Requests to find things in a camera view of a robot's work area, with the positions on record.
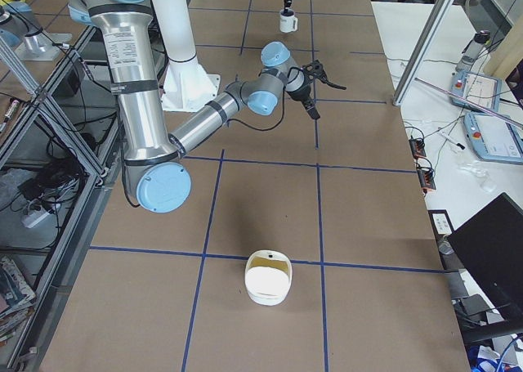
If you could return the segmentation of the orange circuit board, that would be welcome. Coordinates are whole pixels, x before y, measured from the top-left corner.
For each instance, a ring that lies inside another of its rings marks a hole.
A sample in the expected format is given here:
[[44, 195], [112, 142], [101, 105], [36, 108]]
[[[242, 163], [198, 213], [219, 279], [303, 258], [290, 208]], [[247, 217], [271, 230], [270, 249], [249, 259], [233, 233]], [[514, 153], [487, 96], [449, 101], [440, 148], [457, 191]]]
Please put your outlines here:
[[410, 138], [409, 147], [411, 149], [412, 156], [415, 159], [425, 159], [427, 157], [425, 151], [425, 141], [423, 138]]
[[433, 168], [418, 167], [417, 175], [423, 193], [436, 190]]

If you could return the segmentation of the white power strip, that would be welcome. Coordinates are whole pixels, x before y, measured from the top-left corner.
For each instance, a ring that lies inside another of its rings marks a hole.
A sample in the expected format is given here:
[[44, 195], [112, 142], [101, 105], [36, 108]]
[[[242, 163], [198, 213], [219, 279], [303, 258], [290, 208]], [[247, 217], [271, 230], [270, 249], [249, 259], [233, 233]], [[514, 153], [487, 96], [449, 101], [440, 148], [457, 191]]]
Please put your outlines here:
[[31, 229], [40, 224], [44, 219], [50, 216], [50, 213], [41, 208], [39, 210], [33, 209], [29, 210], [27, 214], [23, 215], [21, 218], [21, 223], [23, 227]]

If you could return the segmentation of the cream white container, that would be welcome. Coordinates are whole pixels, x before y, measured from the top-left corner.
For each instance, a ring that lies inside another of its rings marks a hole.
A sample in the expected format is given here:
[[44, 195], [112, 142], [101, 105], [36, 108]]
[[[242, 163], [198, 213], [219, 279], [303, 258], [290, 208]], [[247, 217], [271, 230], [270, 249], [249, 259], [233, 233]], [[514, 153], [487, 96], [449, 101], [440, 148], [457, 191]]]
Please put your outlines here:
[[289, 258], [278, 251], [262, 249], [252, 253], [244, 270], [248, 296], [262, 306], [276, 306], [287, 297], [293, 280]]

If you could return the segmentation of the blue teach pendant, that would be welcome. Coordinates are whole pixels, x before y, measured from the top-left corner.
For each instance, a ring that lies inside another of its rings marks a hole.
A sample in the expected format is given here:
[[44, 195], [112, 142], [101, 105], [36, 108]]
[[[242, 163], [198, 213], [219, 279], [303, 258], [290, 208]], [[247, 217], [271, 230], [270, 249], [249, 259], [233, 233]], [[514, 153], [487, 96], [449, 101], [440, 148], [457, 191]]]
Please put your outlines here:
[[522, 135], [515, 126], [491, 115], [470, 112], [464, 117], [464, 127], [481, 160], [522, 164]]
[[456, 72], [452, 77], [450, 91], [471, 102], [498, 112], [502, 82], [498, 78], [472, 73]]

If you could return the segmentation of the grey water bottle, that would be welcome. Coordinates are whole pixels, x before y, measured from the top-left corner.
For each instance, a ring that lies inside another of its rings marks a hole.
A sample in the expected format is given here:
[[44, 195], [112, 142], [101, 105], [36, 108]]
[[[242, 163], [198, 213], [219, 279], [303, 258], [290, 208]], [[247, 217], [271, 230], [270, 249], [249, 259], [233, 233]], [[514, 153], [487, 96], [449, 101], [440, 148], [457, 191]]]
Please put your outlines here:
[[490, 39], [491, 32], [489, 30], [476, 32], [472, 40], [463, 49], [461, 59], [455, 66], [455, 71], [470, 71], [480, 53], [489, 44]]

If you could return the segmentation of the stack of books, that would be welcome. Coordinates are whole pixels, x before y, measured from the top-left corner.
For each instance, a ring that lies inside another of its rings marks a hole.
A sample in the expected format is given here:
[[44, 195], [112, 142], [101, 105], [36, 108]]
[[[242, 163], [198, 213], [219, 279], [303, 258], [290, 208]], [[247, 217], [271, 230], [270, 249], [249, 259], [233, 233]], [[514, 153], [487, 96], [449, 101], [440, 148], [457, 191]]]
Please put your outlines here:
[[1, 256], [1, 344], [12, 338], [17, 327], [33, 312], [36, 293], [8, 256]]

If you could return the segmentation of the upper blue teach pendant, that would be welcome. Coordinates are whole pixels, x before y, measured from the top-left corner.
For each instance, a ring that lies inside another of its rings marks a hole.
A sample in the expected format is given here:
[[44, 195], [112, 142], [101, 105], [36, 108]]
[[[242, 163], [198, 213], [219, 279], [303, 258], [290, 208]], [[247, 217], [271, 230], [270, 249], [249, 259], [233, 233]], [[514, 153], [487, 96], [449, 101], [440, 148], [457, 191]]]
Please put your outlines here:
[[471, 102], [498, 112], [502, 82], [498, 78], [472, 73], [456, 72], [452, 77], [450, 91]]

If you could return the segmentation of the orange circuit board lower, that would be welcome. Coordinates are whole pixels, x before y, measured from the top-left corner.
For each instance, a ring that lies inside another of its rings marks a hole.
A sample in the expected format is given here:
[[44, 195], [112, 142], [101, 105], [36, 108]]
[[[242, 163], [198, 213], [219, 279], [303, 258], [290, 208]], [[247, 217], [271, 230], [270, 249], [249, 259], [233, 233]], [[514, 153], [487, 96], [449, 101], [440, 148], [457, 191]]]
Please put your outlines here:
[[436, 190], [433, 168], [418, 167], [417, 175], [423, 193]]

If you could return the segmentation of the lower blue teach pendant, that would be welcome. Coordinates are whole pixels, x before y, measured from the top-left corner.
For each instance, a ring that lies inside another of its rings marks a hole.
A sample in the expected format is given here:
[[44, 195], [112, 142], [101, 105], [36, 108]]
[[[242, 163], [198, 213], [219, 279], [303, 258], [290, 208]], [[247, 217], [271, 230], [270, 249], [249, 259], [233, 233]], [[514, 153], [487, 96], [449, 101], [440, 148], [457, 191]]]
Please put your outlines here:
[[464, 117], [464, 127], [481, 160], [522, 164], [522, 135], [515, 126], [491, 115], [470, 112]]

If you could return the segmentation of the white mug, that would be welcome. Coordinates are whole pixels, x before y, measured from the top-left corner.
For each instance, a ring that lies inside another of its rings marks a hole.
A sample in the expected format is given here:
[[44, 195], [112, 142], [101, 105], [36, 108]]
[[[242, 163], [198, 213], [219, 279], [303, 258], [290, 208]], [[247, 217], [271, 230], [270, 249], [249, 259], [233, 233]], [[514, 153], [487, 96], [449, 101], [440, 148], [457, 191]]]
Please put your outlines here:
[[279, 31], [284, 34], [296, 32], [298, 29], [298, 19], [295, 11], [291, 8], [284, 8], [279, 11]]

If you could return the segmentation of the orange circuit board upper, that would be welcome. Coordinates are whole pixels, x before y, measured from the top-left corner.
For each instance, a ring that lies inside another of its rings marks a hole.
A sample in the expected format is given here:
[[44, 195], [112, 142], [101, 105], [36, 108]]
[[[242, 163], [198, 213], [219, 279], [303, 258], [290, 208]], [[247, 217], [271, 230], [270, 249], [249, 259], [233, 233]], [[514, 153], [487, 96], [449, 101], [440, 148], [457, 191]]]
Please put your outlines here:
[[427, 157], [425, 151], [425, 141], [423, 138], [410, 138], [409, 147], [411, 149], [412, 156], [415, 159], [425, 159]]

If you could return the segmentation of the white pedestal column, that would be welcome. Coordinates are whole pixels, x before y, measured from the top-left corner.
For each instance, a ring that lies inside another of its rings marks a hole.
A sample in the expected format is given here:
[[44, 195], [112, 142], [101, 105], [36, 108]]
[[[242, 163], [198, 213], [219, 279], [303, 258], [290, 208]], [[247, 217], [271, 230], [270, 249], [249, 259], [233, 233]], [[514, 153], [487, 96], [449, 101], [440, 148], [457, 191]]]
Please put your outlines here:
[[168, 58], [165, 111], [195, 112], [217, 96], [221, 78], [199, 63], [187, 0], [152, 0]]

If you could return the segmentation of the black laptop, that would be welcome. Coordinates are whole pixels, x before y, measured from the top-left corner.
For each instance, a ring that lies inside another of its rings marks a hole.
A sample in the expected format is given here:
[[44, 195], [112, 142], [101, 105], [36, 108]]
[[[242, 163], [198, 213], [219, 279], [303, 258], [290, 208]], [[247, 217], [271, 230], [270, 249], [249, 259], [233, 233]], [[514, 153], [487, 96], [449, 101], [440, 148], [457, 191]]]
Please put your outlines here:
[[448, 241], [464, 268], [507, 320], [522, 317], [522, 208], [506, 193]]

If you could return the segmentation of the aluminium frame post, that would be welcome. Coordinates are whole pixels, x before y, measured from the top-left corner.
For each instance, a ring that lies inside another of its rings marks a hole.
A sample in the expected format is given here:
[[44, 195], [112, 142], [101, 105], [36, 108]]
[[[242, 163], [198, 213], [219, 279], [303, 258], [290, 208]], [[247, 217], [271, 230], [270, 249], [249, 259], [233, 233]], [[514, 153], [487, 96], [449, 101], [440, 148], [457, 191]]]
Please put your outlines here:
[[453, 2], [454, 0], [436, 0], [416, 46], [414, 47], [413, 53], [409, 58], [405, 71], [401, 75], [399, 84], [395, 90], [394, 96], [392, 97], [393, 105], [400, 106], [405, 99], [410, 86], [418, 75], [424, 57], [427, 54], [431, 43], [435, 39], [437, 31]]

